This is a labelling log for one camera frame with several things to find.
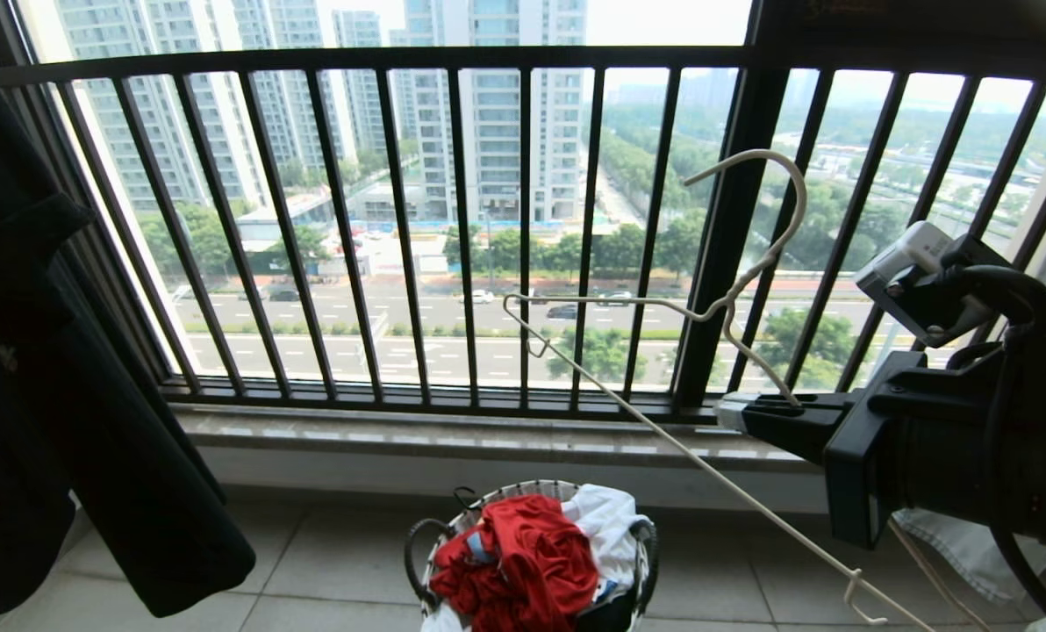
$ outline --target white clothes hanger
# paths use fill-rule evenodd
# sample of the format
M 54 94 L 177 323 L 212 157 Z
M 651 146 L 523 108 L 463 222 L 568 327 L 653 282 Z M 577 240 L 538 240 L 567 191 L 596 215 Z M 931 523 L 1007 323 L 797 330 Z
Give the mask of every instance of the white clothes hanger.
M 660 304 L 663 306 L 664 308 L 674 309 L 675 312 L 682 313 L 683 316 L 687 317 L 687 319 L 700 321 L 700 323 L 704 323 L 706 320 L 710 319 L 711 316 L 714 315 L 717 311 L 719 311 L 719 309 L 725 308 L 725 311 L 727 311 L 727 317 L 725 317 L 725 321 L 722 325 L 723 337 L 725 337 L 725 339 L 727 339 L 728 341 L 730 341 L 731 344 L 737 347 L 737 352 L 743 353 L 743 355 L 745 355 L 745 357 L 748 357 L 750 361 L 752 361 L 752 363 L 755 363 L 756 365 L 758 365 L 758 367 L 764 369 L 766 375 L 769 376 L 769 379 L 772 380 L 772 383 L 776 385 L 776 390 L 780 391 L 780 396 L 783 396 L 783 399 L 787 400 L 789 404 L 792 404 L 795 407 L 799 407 L 800 406 L 799 400 L 797 400 L 796 397 L 793 396 L 791 389 L 788 388 L 788 384 L 784 384 L 784 381 L 780 378 L 780 376 L 776 375 L 776 371 L 773 371 L 771 365 L 769 365 L 769 363 L 763 357 L 760 357 L 759 353 L 753 352 L 753 349 L 748 347 L 748 345 L 745 345 L 741 340 L 737 340 L 737 337 L 734 336 L 733 333 L 731 332 L 730 326 L 731 323 L 733 322 L 733 317 L 734 317 L 734 301 L 736 300 L 740 293 L 743 292 L 745 286 L 747 286 L 752 279 L 754 279 L 759 274 L 760 270 L 771 267 L 771 265 L 776 263 L 776 256 L 780 254 L 780 251 L 782 251 L 782 249 L 784 248 L 784 244 L 788 243 L 788 240 L 792 239 L 793 233 L 796 233 L 796 230 L 800 227 L 800 224 L 803 223 L 803 212 L 804 208 L 806 208 L 808 205 L 808 191 L 803 185 L 803 174 L 800 173 L 800 170 L 796 167 L 796 164 L 793 163 L 792 160 L 789 160 L 788 157 L 784 155 L 780 155 L 780 153 L 776 153 L 771 150 L 748 150 L 745 152 L 736 153 L 736 155 L 732 155 L 727 159 L 725 159 L 724 161 L 720 161 L 720 163 L 717 163 L 714 166 L 699 173 L 699 175 L 697 176 L 688 177 L 688 179 L 684 180 L 684 185 L 689 186 L 690 184 L 695 184 L 696 182 L 705 179 L 705 177 L 710 177 L 712 175 L 715 175 L 715 173 L 718 172 L 724 172 L 724 170 L 727 170 L 728 167 L 731 167 L 740 163 L 740 161 L 747 161 L 747 160 L 771 160 L 775 161 L 777 164 L 784 167 L 784 170 L 787 170 L 788 172 L 788 176 L 792 179 L 793 188 L 795 188 L 796 190 L 796 207 L 795 209 L 793 209 L 792 220 L 788 223 L 788 228 L 784 229 L 784 232 L 782 233 L 782 235 L 780 235 L 780 239 L 773 242 L 773 244 L 765 252 L 765 255 L 760 256 L 758 263 L 753 265 L 752 268 L 748 269 L 747 271 L 744 272 L 743 275 L 737 277 L 736 283 L 734 283 L 734 285 L 732 285 L 732 287 L 728 289 L 727 293 L 725 293 L 725 296 L 712 302 L 706 310 L 706 312 L 704 313 L 691 312 L 687 308 L 684 308 L 684 306 L 676 304 L 668 300 L 662 300 L 656 298 L 612 299 L 602 297 L 544 296 L 542 297 L 541 300 L 554 301 L 554 302 L 605 301 L 608 303 L 620 303 L 620 304 Z M 703 258 L 702 267 L 705 268 L 705 265 L 706 265 L 706 257 Z M 562 357 L 562 359 L 565 360 L 568 364 L 570 364 L 570 366 L 573 367 L 576 373 L 581 374 L 582 377 L 586 378 L 587 380 L 590 380 L 591 383 L 593 383 L 606 396 L 608 396 L 608 399 L 615 401 L 615 403 L 618 404 L 620 408 L 623 408 L 623 410 L 630 413 L 630 415 L 635 416 L 635 419 L 638 420 L 640 423 L 643 423 L 649 428 L 651 428 L 652 431 L 656 433 L 656 435 L 659 435 L 664 441 L 667 441 L 668 444 L 674 445 L 674 447 L 677 450 L 683 453 L 683 455 L 686 455 L 688 459 L 691 460 L 692 464 L 702 469 L 702 471 L 706 472 L 707 475 L 714 477 L 715 480 L 724 484 L 725 488 L 728 489 L 728 491 L 733 492 L 734 495 L 736 495 L 738 498 L 745 501 L 745 503 L 750 504 L 751 507 L 764 514 L 764 516 L 767 517 L 767 519 L 772 520 L 773 524 L 776 524 L 776 526 L 780 527 L 783 532 L 788 533 L 789 536 L 792 536 L 793 539 L 796 539 L 796 541 L 799 542 L 800 544 L 803 544 L 803 546 L 806 547 L 810 551 L 812 551 L 816 556 L 819 556 L 820 559 L 824 561 L 824 563 L 827 563 L 837 571 L 843 573 L 848 580 L 847 590 L 843 592 L 843 603 L 845 603 L 848 608 L 855 611 L 855 613 L 859 615 L 863 620 L 867 622 L 868 625 L 887 624 L 888 619 L 885 617 L 871 617 L 865 614 L 863 612 L 863 609 L 859 608 L 858 605 L 855 603 L 855 596 L 857 595 L 858 591 L 867 591 L 868 593 L 871 593 L 871 595 L 877 596 L 878 600 L 881 600 L 884 604 L 887 604 L 888 607 L 895 609 L 897 612 L 908 617 L 909 620 L 912 620 L 912 623 L 915 624 L 918 628 L 926 629 L 928 632 L 933 632 L 933 629 L 929 627 L 928 624 L 917 618 L 916 615 L 913 615 L 912 612 L 909 612 L 908 609 L 902 607 L 901 604 L 893 601 L 890 596 L 887 596 L 883 591 L 880 590 L 880 588 L 876 587 L 876 585 L 872 585 L 868 581 L 864 580 L 863 569 L 858 569 L 858 568 L 852 569 L 847 567 L 846 564 L 841 563 L 839 559 L 836 559 L 836 557 L 832 556 L 831 552 L 827 552 L 826 549 L 820 547 L 819 544 L 816 544 L 812 540 L 809 540 L 806 536 L 804 536 L 800 532 L 797 532 L 797 529 L 793 527 L 793 525 L 788 524 L 788 522 L 781 519 L 780 516 L 776 515 L 775 512 L 773 512 L 771 509 L 766 507 L 764 504 L 760 503 L 758 499 L 752 497 L 750 493 L 745 492 L 744 489 L 742 489 L 735 482 L 730 480 L 730 477 L 723 475 L 723 473 L 718 471 L 714 466 L 707 464 L 706 460 L 702 459 L 702 457 L 696 455 L 695 452 L 691 451 L 691 449 L 687 448 L 686 445 L 683 445 L 683 442 L 672 436 L 670 433 L 664 431 L 663 428 L 660 428 L 658 424 L 655 424 L 655 422 L 649 420 L 647 416 L 644 415 L 643 412 L 640 412 L 638 408 L 636 408 L 632 404 L 629 404 L 628 401 L 624 401 L 622 397 L 618 396 L 618 393 L 613 392 L 609 387 L 607 387 L 607 385 L 600 383 L 600 380 L 596 379 L 594 375 L 592 375 L 590 371 L 587 371 L 587 369 L 584 369 L 582 365 L 579 365 L 578 363 L 574 362 L 574 359 L 572 359 L 572 357 L 568 357 L 566 353 L 560 352 L 559 348 L 556 348 L 551 344 L 551 341 L 550 339 L 548 339 L 548 337 L 540 335 L 540 333 L 536 331 L 535 328 L 531 328 L 531 325 L 528 324 L 526 320 L 521 319 L 517 313 L 510 311 L 510 309 L 508 308 L 508 303 L 511 300 L 520 302 L 530 301 L 531 297 L 521 295 L 519 292 L 511 292 L 507 293 L 507 295 L 505 295 L 503 299 L 504 312 L 507 313 L 507 315 L 510 316 L 511 319 L 516 321 L 516 323 L 519 323 L 520 328 L 526 330 L 528 336 L 535 336 L 536 339 L 542 341 L 542 347 L 539 348 L 539 352 L 533 352 L 533 349 L 531 349 L 530 341 L 528 341 L 527 344 L 528 353 L 530 353 L 535 357 L 542 357 L 544 353 L 547 352 L 547 349 L 550 349 L 550 352 L 554 353 L 555 356 Z

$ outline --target wire basket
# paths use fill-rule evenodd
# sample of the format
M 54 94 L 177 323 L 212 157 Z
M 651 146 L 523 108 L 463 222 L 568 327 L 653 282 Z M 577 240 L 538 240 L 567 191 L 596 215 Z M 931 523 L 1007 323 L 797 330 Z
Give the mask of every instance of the wire basket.
M 484 504 L 495 503 L 496 500 L 524 496 L 528 493 L 540 493 L 543 496 L 555 498 L 560 501 L 567 501 L 574 497 L 581 486 L 565 480 L 527 480 L 508 484 L 505 488 L 496 489 L 495 492 L 485 493 L 482 498 L 474 503 L 464 504 L 468 509 L 459 513 L 450 523 L 441 520 L 426 519 L 419 520 L 410 529 L 410 535 L 406 537 L 406 578 L 410 580 L 410 586 L 414 589 L 415 595 L 423 602 L 423 616 L 430 615 L 438 609 L 441 599 L 428 589 L 430 579 L 438 572 L 438 567 L 433 563 L 433 557 L 441 547 L 460 533 L 475 526 L 480 520 L 480 511 Z M 414 539 L 423 529 L 432 528 L 438 534 L 438 540 L 433 544 L 433 548 L 428 556 L 426 570 L 423 578 L 417 579 L 417 571 L 414 569 Z M 631 591 L 635 593 L 635 607 L 632 608 L 632 617 L 629 620 L 627 630 L 639 628 L 640 619 L 647 609 L 647 603 L 652 600 L 652 592 L 656 589 L 656 578 L 659 573 L 659 537 L 656 527 L 649 520 L 637 520 L 630 527 L 633 537 L 636 539 L 636 569 L 635 583 Z

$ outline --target black jacket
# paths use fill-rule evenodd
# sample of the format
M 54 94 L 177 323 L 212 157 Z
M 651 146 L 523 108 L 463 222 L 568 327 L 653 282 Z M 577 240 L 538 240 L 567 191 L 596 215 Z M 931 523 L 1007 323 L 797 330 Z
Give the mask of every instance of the black jacket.
M 246 580 L 253 549 L 97 293 L 59 254 L 89 221 L 0 92 L 0 613 L 50 570 L 73 489 L 166 616 Z

